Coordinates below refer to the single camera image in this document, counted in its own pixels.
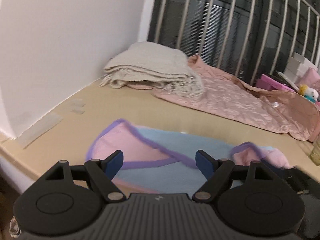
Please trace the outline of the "pink blue purple mesh garment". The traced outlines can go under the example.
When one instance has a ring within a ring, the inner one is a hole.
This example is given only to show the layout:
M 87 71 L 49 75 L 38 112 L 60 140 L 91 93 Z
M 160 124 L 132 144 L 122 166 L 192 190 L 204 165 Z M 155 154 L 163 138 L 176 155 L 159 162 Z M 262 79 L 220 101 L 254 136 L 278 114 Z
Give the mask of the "pink blue purple mesh garment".
M 103 160 L 116 150 L 123 152 L 124 163 L 113 180 L 133 192 L 192 196 L 206 181 L 195 163 L 197 150 L 204 150 L 215 159 L 230 159 L 237 165 L 264 160 L 279 169 L 291 168 L 277 148 L 251 142 L 233 146 L 213 138 L 136 126 L 125 119 L 114 121 L 98 135 L 86 159 Z

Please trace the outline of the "clear plastic cup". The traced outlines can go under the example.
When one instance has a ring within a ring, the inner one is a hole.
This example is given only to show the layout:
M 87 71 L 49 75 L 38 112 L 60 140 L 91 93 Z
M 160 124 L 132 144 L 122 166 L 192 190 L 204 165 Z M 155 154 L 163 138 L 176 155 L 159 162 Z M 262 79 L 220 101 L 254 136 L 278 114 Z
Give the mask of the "clear plastic cup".
M 310 153 L 310 159 L 316 166 L 320 166 L 320 138 L 313 142 L 313 149 Z

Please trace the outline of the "clear tape strip on table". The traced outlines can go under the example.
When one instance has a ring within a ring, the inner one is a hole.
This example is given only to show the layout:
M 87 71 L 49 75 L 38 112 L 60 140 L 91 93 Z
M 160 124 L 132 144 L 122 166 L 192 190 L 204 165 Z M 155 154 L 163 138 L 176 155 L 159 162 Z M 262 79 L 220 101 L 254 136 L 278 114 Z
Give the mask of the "clear tape strip on table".
M 33 126 L 28 128 L 22 135 L 20 135 L 16 139 L 16 141 L 21 146 L 21 148 L 25 149 L 36 139 L 41 137 L 44 133 L 48 132 L 50 129 L 59 124 L 62 120 L 62 116 L 56 113 L 49 113 L 41 118 L 38 122 L 36 122 Z

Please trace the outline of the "yellow white plush toy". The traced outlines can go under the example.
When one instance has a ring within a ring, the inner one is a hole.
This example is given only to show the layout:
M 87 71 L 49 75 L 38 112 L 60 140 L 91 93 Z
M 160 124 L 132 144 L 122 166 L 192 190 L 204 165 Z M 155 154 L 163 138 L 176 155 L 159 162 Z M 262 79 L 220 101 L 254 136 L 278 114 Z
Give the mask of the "yellow white plush toy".
M 310 88 L 308 85 L 300 85 L 299 94 L 313 103 L 316 103 L 319 97 L 317 90 Z

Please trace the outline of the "pink quilted satin jacket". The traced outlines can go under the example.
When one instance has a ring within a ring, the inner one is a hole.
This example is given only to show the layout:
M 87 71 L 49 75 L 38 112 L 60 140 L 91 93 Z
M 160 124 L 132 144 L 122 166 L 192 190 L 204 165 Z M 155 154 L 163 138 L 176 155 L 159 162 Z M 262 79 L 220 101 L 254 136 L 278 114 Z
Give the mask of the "pink quilted satin jacket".
M 301 141 L 319 133 L 319 111 L 314 103 L 288 90 L 255 88 L 232 74 L 204 63 L 199 55 L 188 66 L 202 79 L 204 93 L 189 98 L 155 88 L 152 95 L 197 111 L 217 115 Z

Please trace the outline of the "pink pouch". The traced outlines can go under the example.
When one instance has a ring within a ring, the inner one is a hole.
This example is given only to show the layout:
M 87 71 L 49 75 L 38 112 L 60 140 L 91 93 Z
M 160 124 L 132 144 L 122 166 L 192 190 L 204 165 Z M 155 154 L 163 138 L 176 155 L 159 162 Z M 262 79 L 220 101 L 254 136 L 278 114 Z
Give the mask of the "pink pouch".
M 304 77 L 304 81 L 302 81 L 303 85 L 307 85 L 309 87 L 313 87 L 319 81 L 319 74 L 314 68 L 309 68 Z

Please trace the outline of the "magenta pink box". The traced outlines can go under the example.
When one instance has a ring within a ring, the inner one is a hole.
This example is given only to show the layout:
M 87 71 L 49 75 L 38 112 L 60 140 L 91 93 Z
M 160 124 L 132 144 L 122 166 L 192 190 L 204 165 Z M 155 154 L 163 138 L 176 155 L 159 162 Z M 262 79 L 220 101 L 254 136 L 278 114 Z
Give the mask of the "magenta pink box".
M 295 92 L 294 89 L 285 85 L 281 82 L 278 82 L 276 79 L 269 77 L 268 75 L 262 74 L 255 84 L 257 88 L 261 88 L 264 90 L 288 90 L 291 92 Z

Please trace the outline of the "stack of white boxes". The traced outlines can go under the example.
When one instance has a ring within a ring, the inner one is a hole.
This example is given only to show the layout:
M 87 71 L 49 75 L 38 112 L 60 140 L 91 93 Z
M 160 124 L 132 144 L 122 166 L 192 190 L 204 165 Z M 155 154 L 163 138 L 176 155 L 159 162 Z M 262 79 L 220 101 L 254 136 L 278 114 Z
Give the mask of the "stack of white boxes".
M 298 53 L 290 56 L 284 70 L 284 75 L 292 82 L 296 83 L 301 79 L 309 68 L 318 72 L 318 68 L 307 58 Z

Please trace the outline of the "cream knitted fringed blanket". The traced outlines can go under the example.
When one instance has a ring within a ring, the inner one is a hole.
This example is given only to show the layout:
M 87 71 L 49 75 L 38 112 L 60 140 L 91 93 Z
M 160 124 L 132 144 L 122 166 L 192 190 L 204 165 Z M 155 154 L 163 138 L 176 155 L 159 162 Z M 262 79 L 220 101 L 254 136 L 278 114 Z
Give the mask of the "cream knitted fringed blanket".
M 204 85 L 182 51 L 153 42 L 137 42 L 108 61 L 101 86 L 142 86 L 184 97 L 201 96 Z

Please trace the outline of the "metal barred window grille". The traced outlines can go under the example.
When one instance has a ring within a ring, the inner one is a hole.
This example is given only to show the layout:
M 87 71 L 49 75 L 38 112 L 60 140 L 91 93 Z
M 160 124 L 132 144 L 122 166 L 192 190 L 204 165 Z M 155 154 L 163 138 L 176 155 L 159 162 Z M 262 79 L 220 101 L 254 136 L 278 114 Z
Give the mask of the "metal barred window grille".
M 147 39 L 254 84 L 296 54 L 319 65 L 319 0 L 155 0 Z

